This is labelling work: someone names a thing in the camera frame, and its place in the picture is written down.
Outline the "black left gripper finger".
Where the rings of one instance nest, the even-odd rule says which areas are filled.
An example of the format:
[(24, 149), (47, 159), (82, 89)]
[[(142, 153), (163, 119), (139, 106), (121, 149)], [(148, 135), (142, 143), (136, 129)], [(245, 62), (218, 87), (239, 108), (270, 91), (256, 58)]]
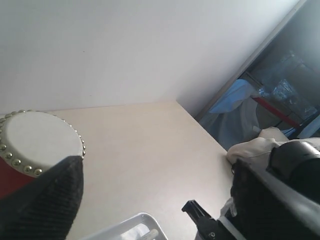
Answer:
[(69, 156), (0, 200), (2, 240), (64, 240), (84, 192), (83, 158)]

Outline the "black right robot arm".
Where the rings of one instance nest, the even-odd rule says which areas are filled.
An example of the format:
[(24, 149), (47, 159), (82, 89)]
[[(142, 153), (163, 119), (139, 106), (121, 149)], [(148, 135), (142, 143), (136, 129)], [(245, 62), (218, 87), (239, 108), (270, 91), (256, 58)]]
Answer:
[(272, 149), (266, 165), (233, 164), (234, 222), (247, 240), (320, 238), (320, 153), (303, 141)]

